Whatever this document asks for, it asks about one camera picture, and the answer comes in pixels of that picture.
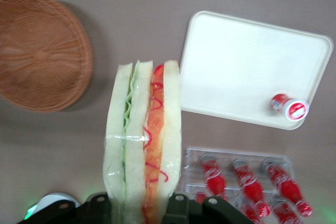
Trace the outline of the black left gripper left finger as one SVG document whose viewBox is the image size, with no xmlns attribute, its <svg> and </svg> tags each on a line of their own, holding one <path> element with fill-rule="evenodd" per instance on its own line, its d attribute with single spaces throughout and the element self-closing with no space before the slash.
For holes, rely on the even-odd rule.
<svg viewBox="0 0 336 224">
<path fill-rule="evenodd" d="M 79 223 L 112 223 L 112 204 L 106 192 L 90 195 L 80 206 Z"/>
</svg>

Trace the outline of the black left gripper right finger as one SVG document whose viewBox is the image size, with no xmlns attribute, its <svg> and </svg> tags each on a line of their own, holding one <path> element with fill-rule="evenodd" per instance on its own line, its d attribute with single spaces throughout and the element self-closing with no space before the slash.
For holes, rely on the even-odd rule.
<svg viewBox="0 0 336 224">
<path fill-rule="evenodd" d="M 174 193 L 162 218 L 163 224 L 200 223 L 201 204 L 185 194 Z"/>
</svg>

